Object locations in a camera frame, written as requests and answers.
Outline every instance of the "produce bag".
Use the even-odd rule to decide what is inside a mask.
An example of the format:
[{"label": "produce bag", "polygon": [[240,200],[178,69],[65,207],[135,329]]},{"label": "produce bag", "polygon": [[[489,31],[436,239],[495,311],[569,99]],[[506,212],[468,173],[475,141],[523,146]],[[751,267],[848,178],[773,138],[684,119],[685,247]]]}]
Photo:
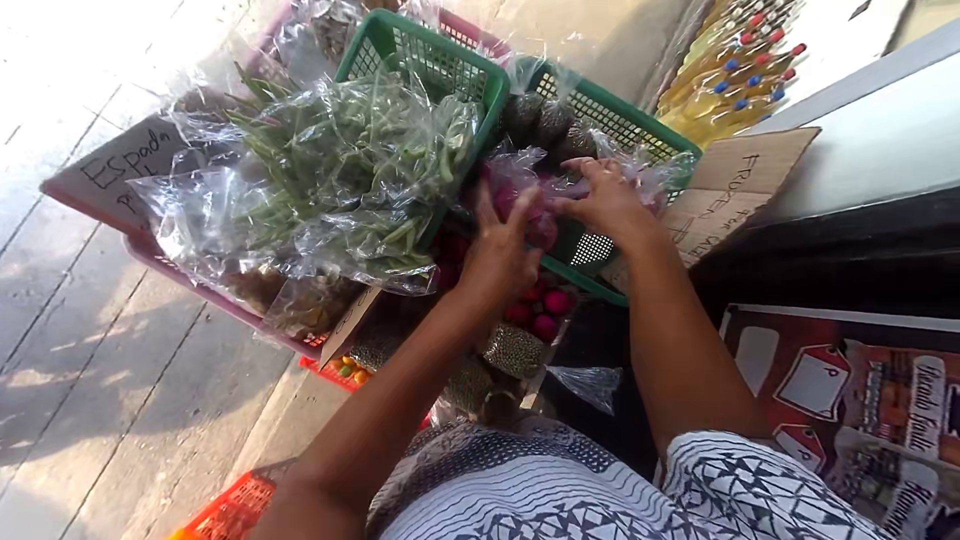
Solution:
[{"label": "produce bag", "polygon": [[493,379],[476,355],[464,355],[458,361],[459,367],[450,376],[441,397],[455,407],[478,414],[493,389]]},{"label": "produce bag", "polygon": [[683,189],[693,175],[697,158],[691,152],[680,152],[667,161],[653,164],[653,156],[644,145],[624,149],[600,130],[590,130],[597,148],[597,158],[620,163],[623,177],[636,189],[640,202],[659,217],[666,208],[667,193]]},{"label": "produce bag", "polygon": [[291,80],[308,86],[333,79],[367,8],[361,0],[291,0],[291,16],[274,36]]},{"label": "produce bag", "polygon": [[563,386],[580,399],[613,416],[613,391],[623,368],[546,366]]},{"label": "produce bag", "polygon": [[557,222],[546,201],[555,197],[579,198],[589,193],[586,180],[571,176],[560,178],[540,175],[534,167],[546,157],[541,148],[529,147],[513,154],[500,154],[488,159],[484,174],[490,182],[493,206],[501,219],[510,215],[520,192],[531,185],[539,185],[540,195],[527,210],[527,241],[549,251],[557,241]]},{"label": "produce bag", "polygon": [[576,119],[576,110],[569,102],[570,94],[576,89],[583,76],[560,63],[551,66],[553,83],[557,88],[557,96],[543,102],[540,109],[540,118],[534,128],[531,144],[540,148],[551,149],[561,143],[569,133]]},{"label": "produce bag", "polygon": [[543,96],[535,88],[530,89],[530,85],[546,62],[546,56],[511,51],[496,62],[510,80],[510,96],[501,116],[503,134],[516,148],[526,148],[531,143],[543,108]]},{"label": "produce bag", "polygon": [[260,205],[280,206],[282,193],[266,180],[243,178],[241,170],[247,169],[216,167],[129,184],[151,210],[151,230],[160,249],[187,277],[262,316],[283,286],[295,253],[265,242],[263,224],[249,219]]},{"label": "produce bag", "polygon": [[382,368],[437,302],[437,296],[386,295],[357,331],[347,356],[372,372]]},{"label": "produce bag", "polygon": [[266,328],[297,340],[315,339],[333,330],[364,288],[363,284],[336,274],[298,274],[305,275],[286,281],[263,318]]},{"label": "produce bag", "polygon": [[174,119],[204,145],[241,142],[262,161],[282,195],[252,210],[267,239],[300,230],[294,245],[309,265],[426,294],[434,266],[416,244],[434,207],[455,197],[483,111],[455,96],[433,106],[415,72],[389,70],[396,64],[304,90],[241,70],[250,95],[228,96],[235,109]]},{"label": "produce bag", "polygon": [[543,342],[528,331],[500,323],[483,351],[490,366],[517,379],[533,377],[543,364]]}]

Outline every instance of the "plastic bottle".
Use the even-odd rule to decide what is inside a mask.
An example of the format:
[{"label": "plastic bottle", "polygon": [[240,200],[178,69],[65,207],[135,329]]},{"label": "plastic bottle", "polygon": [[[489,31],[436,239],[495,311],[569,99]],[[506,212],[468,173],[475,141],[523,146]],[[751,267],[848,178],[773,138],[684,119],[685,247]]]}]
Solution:
[{"label": "plastic bottle", "polygon": [[763,24],[766,15],[756,13],[746,21],[741,19],[743,10],[737,8],[733,11],[733,17],[728,20],[719,20],[714,24],[713,29],[707,30],[703,35],[697,37],[693,43],[690,43],[690,50],[684,57],[684,65],[700,58],[706,51],[721,41],[733,37],[737,31],[750,32],[754,28]]},{"label": "plastic bottle", "polygon": [[731,86],[728,81],[724,81],[709,91],[698,90],[686,101],[682,108],[682,114],[688,118],[699,118],[704,114],[709,114],[717,107],[732,105],[745,97],[770,93],[770,90],[756,91],[756,86],[761,82],[759,77],[754,76],[743,85]]},{"label": "plastic bottle", "polygon": [[687,86],[681,86],[674,83],[660,97],[658,114],[666,114],[673,108],[682,105],[690,97],[690,94],[697,90],[697,88],[702,88],[704,86],[716,86],[721,81],[728,78],[728,75],[736,73],[740,69],[742,69],[742,66],[740,65],[739,61],[729,60],[722,67],[711,69],[710,71],[706,71],[698,75]]},{"label": "plastic bottle", "polygon": [[694,133],[688,138],[695,142],[697,146],[706,148],[712,141],[722,138],[730,133],[734,125],[751,127],[759,119],[773,112],[776,103],[783,99],[785,92],[783,88],[777,88],[769,95],[762,95],[750,99],[741,99],[733,106],[733,111],[717,118],[716,115],[710,117],[709,122],[698,123],[694,128]]},{"label": "plastic bottle", "polygon": [[749,16],[749,18],[748,15],[741,15],[740,18],[735,20],[721,21],[723,24],[717,24],[715,30],[703,34],[690,44],[690,50],[684,57],[681,70],[684,69],[684,66],[703,56],[706,51],[714,47],[717,43],[734,37],[737,32],[751,32],[755,38],[773,36],[774,33],[779,32],[781,36],[774,41],[776,43],[786,32],[782,27],[788,22],[787,19],[790,17],[792,8],[792,4],[787,4],[786,7],[775,8],[772,12],[755,13]]},{"label": "plastic bottle", "polygon": [[717,48],[715,52],[711,50],[704,53],[699,59],[691,62],[684,71],[678,72],[671,86],[689,85],[697,75],[724,65],[727,61],[734,58],[736,53],[743,52],[744,48],[753,41],[754,35],[745,32],[736,39],[724,43]]},{"label": "plastic bottle", "polygon": [[746,108],[747,105],[749,105],[749,102],[746,99],[741,99],[733,105],[717,108],[707,116],[701,116],[696,120],[687,122],[683,125],[680,133],[703,148],[702,141],[710,140],[713,134],[719,133],[736,123],[737,117],[735,115]]},{"label": "plastic bottle", "polygon": [[704,19],[703,24],[700,27],[700,32],[697,36],[702,36],[710,26],[712,26],[718,20],[724,19],[730,16],[730,13],[736,8],[747,9],[750,12],[758,12],[763,9],[763,2],[761,0],[756,0],[753,5],[750,4],[751,0],[746,0],[743,2],[737,1],[721,1],[717,2],[716,6],[710,10],[710,13]]},{"label": "plastic bottle", "polygon": [[764,53],[754,60],[754,63],[760,66],[760,69],[755,75],[780,75],[786,72],[787,68],[790,67],[790,63],[799,55],[803,54],[805,50],[806,44],[801,43],[789,51],[778,55]]},{"label": "plastic bottle", "polygon": [[797,70],[789,68],[782,75],[754,75],[747,80],[747,93],[744,97],[755,97],[765,94],[771,94],[777,88],[781,87],[787,81],[797,76]]},{"label": "plastic bottle", "polygon": [[739,122],[739,123],[736,123],[736,124],[732,124],[732,125],[724,128],[723,130],[720,130],[720,133],[717,134],[717,137],[715,137],[713,140],[720,140],[721,138],[730,138],[730,137],[732,137],[732,136],[734,136],[734,135],[742,132],[743,130],[752,128],[752,127],[755,126],[756,124],[759,124],[760,122],[766,120],[767,118],[769,118],[769,117],[771,117],[771,116],[773,116],[773,114],[770,114],[770,113],[768,112],[767,114],[764,114],[763,116],[760,116],[760,118],[756,121],[756,123]]}]

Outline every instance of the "cardboard sign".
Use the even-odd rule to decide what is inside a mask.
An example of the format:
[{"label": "cardboard sign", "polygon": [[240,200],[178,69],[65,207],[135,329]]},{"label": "cardboard sign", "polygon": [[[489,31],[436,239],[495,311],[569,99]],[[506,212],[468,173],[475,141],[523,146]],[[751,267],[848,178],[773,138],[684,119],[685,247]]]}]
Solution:
[{"label": "cardboard sign", "polygon": [[127,180],[170,173],[186,148],[173,124],[153,115],[45,181],[40,190],[126,234],[149,230]]},{"label": "cardboard sign", "polygon": [[368,286],[360,293],[360,296],[353,301],[353,304],[350,305],[350,308],[344,313],[344,316],[340,318],[337,326],[330,331],[330,336],[326,339],[324,347],[320,350],[320,357],[317,358],[317,360],[321,366],[326,364],[327,360],[335,356],[342,356],[347,351],[346,346],[349,345],[347,343],[348,338],[353,334],[354,329],[357,328],[357,325],[363,320],[364,315],[367,314],[367,311],[370,310],[381,294],[383,294],[383,289],[380,287]]},{"label": "cardboard sign", "polygon": [[[686,190],[663,215],[684,265],[692,266],[777,192],[820,128],[744,135],[711,144]],[[600,275],[626,294],[627,264]]]}]

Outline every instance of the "red fruit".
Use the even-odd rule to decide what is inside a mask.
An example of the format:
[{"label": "red fruit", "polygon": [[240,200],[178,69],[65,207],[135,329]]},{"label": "red fruit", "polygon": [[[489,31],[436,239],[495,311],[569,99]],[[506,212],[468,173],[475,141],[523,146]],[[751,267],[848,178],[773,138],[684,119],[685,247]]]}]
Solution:
[{"label": "red fruit", "polygon": [[550,289],[543,295],[543,306],[554,315],[566,315],[573,310],[573,297],[561,289]]},{"label": "red fruit", "polygon": [[534,312],[526,304],[516,303],[507,307],[503,318],[515,327],[527,328],[530,321],[534,318]]},{"label": "red fruit", "polygon": [[540,282],[534,284],[534,286],[528,288],[522,295],[520,295],[520,301],[531,303],[536,302],[540,299],[540,295],[543,293],[543,286]]},{"label": "red fruit", "polygon": [[531,328],[534,335],[543,340],[543,343],[552,342],[553,338],[557,337],[557,331],[559,329],[560,326],[557,325],[557,321],[553,320],[553,317],[550,315],[537,315],[537,318],[534,319],[534,325]]}]

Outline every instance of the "patterned shirt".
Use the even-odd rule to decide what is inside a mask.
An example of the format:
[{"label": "patterned shirt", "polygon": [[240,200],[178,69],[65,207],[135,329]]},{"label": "patterned shirt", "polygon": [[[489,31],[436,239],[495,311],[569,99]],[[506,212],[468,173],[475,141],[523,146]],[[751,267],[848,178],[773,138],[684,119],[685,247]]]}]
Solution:
[{"label": "patterned shirt", "polygon": [[374,497],[370,537],[889,539],[791,457],[731,433],[667,449],[662,491],[570,427],[430,429]]}]

